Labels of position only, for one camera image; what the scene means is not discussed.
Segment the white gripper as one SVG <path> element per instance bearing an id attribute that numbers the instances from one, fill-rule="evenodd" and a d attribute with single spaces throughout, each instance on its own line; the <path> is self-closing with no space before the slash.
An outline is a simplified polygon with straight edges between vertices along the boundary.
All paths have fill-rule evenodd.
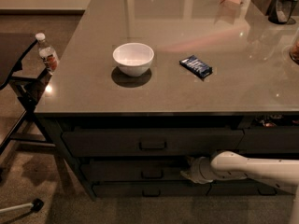
<path id="1" fill-rule="evenodd" d="M 213 182 L 216 177 L 211 171 L 210 161 L 207 157 L 195 158 L 186 156 L 185 160 L 190 165 L 190 171 L 181 171 L 180 174 L 197 184 L 207 184 Z"/>

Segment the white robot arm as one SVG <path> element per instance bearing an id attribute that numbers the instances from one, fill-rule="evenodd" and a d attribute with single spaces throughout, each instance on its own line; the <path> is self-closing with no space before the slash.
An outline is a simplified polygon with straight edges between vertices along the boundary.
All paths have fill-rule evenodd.
<path id="1" fill-rule="evenodd" d="M 247 158 L 232 151 L 188 157 L 180 174 L 196 184 L 252 179 L 294 195 L 289 224 L 299 224 L 299 160 Z"/>

